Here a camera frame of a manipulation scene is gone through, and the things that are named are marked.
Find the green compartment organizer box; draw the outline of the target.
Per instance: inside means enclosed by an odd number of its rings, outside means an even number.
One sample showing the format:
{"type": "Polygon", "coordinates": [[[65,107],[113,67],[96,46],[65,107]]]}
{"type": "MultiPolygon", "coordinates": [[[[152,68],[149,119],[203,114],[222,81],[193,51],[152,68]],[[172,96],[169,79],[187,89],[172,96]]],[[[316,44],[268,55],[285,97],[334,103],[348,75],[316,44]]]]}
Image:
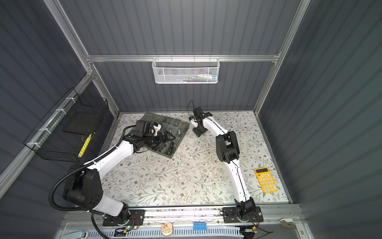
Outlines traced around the green compartment organizer box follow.
{"type": "Polygon", "coordinates": [[[185,137],[190,124],[177,118],[145,113],[123,137],[133,145],[134,152],[143,147],[172,158],[185,137]]]}

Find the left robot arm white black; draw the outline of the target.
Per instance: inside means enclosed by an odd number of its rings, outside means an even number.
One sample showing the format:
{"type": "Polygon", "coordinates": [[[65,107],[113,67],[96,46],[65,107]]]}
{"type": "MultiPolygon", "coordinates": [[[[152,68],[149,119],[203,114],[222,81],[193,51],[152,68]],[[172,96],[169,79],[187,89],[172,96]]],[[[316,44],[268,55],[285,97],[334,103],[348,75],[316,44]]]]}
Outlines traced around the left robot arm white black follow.
{"type": "Polygon", "coordinates": [[[176,137],[161,130],[159,123],[138,120],[123,129],[117,143],[109,150],[77,166],[65,179],[63,199],[75,204],[75,210],[102,213],[120,221],[130,218],[128,205],[107,196],[102,179],[123,159],[138,153],[142,148],[158,149],[176,137]]]}

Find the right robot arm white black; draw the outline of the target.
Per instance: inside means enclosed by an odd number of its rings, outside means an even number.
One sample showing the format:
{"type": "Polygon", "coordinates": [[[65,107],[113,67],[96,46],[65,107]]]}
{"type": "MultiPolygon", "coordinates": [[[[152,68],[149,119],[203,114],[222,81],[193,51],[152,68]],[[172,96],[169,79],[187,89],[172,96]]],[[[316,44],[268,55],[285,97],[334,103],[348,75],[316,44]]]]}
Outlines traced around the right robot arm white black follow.
{"type": "Polygon", "coordinates": [[[228,131],[221,126],[210,112],[195,108],[193,116],[189,117],[194,126],[193,132],[200,137],[209,131],[215,137],[216,154],[223,162],[234,186],[236,216],[242,221],[250,221],[256,213],[256,204],[247,189],[239,162],[240,149],[234,131],[228,131]]]}

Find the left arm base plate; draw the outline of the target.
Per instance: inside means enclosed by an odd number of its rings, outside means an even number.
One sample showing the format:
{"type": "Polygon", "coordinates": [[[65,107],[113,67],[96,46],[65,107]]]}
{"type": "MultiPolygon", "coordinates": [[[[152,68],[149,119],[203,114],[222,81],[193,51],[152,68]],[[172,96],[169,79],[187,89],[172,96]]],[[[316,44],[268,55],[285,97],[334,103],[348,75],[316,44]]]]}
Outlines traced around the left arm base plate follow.
{"type": "Polygon", "coordinates": [[[124,210],[118,216],[105,215],[104,227],[141,226],[145,218],[145,210],[124,210]]]}

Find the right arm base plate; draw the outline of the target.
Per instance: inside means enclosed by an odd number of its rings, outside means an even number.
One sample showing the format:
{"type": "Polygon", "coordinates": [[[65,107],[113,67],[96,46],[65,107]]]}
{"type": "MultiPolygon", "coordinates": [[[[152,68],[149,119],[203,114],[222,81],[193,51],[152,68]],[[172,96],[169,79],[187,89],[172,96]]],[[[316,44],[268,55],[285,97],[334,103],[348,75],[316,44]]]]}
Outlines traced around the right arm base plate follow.
{"type": "Polygon", "coordinates": [[[256,206],[255,210],[245,213],[239,213],[236,207],[223,207],[219,214],[223,216],[223,221],[226,224],[233,223],[262,223],[264,221],[261,208],[256,206]]]}

